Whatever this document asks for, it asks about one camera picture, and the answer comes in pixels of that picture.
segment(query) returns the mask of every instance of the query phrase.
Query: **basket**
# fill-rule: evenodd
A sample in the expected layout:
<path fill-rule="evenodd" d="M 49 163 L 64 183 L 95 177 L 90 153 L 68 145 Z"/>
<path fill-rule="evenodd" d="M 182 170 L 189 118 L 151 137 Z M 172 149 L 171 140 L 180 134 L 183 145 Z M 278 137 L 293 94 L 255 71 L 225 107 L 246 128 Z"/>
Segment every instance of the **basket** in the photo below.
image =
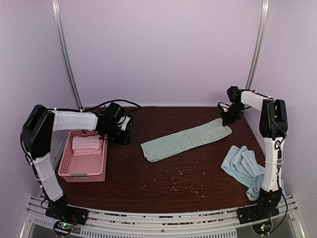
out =
<path fill-rule="evenodd" d="M 106 154 L 108 141 L 104 140 L 100 155 L 75 156 L 72 141 L 75 136 L 98 135 L 96 131 L 72 130 L 69 133 L 58 175 L 67 182 L 101 182 L 106 180 Z"/>

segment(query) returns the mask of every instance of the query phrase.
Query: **white wall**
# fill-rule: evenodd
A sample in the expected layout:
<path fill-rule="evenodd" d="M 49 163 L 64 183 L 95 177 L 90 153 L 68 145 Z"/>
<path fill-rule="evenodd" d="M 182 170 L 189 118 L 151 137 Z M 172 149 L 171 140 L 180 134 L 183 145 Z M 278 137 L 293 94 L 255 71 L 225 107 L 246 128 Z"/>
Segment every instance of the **white wall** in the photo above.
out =
<path fill-rule="evenodd" d="M 272 1 L 254 89 L 286 102 L 289 129 L 282 176 L 286 193 L 295 196 L 309 237 L 316 237 L 317 1 Z M 260 114 L 250 110 L 246 118 L 260 138 Z"/>
<path fill-rule="evenodd" d="M 0 0 L 0 237 L 15 238 L 38 190 L 19 144 L 36 104 L 75 107 L 50 0 Z M 55 136 L 55 147 L 60 136 Z"/>
<path fill-rule="evenodd" d="M 244 87 L 262 0 L 60 1 L 84 106 L 215 106 Z"/>

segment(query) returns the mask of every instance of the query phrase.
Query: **robotic arm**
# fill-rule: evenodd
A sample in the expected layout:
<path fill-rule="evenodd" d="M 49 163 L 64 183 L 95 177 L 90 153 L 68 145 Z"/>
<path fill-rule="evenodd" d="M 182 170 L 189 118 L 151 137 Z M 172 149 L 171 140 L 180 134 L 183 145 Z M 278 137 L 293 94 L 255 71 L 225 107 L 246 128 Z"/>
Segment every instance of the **robotic arm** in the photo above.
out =
<path fill-rule="evenodd" d="M 88 211 L 67 205 L 51 163 L 52 133 L 58 130 L 96 130 L 121 144 L 130 142 L 132 122 L 123 107 L 111 103 L 106 111 L 48 109 L 36 105 L 21 130 L 21 146 L 49 202 L 46 215 L 71 224 L 86 223 Z"/>
<path fill-rule="evenodd" d="M 256 206 L 237 210 L 240 223 L 253 222 L 278 215 L 277 205 L 281 200 L 281 168 L 283 146 L 287 131 L 285 102 L 251 90 L 231 86 L 227 90 L 231 105 L 219 103 L 223 126 L 240 119 L 245 109 L 252 107 L 261 112 L 260 133 L 265 144 L 265 176 Z"/>

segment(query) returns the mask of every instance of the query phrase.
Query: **towel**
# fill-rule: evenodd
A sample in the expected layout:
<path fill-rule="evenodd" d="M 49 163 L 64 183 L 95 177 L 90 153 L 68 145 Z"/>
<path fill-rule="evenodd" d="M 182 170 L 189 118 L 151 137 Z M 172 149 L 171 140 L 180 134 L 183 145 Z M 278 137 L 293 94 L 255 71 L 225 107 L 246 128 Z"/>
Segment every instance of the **towel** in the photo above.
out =
<path fill-rule="evenodd" d="M 102 151 L 102 141 L 99 138 L 100 136 L 98 135 L 88 137 L 75 136 L 72 141 L 74 155 L 99 155 Z"/>
<path fill-rule="evenodd" d="M 222 126 L 218 118 L 206 124 L 167 135 L 141 144 L 144 157 L 156 162 L 186 150 L 218 141 L 232 133 L 228 126 Z"/>
<path fill-rule="evenodd" d="M 221 168 L 249 188 L 246 192 L 249 200 L 255 201 L 259 198 L 260 188 L 264 181 L 265 168 L 257 164 L 256 156 L 252 150 L 248 150 L 246 146 L 242 146 L 241 149 L 235 145 L 231 146 L 222 162 Z"/>

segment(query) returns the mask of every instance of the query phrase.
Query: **wooden table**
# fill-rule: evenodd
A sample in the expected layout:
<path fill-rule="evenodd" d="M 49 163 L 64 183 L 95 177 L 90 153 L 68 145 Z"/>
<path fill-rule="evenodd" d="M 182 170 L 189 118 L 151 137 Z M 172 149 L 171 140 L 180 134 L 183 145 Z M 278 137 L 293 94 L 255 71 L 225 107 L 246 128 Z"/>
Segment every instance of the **wooden table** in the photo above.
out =
<path fill-rule="evenodd" d="M 220 117 L 219 110 L 147 107 L 133 117 L 131 143 L 108 145 L 105 182 L 67 183 L 58 177 L 69 204 L 143 213 L 251 204 L 247 188 L 220 168 L 232 145 L 246 145 L 264 165 L 264 155 L 244 118 L 230 125 L 232 134 L 220 141 L 151 164 L 143 156 L 141 143 L 207 123 Z"/>

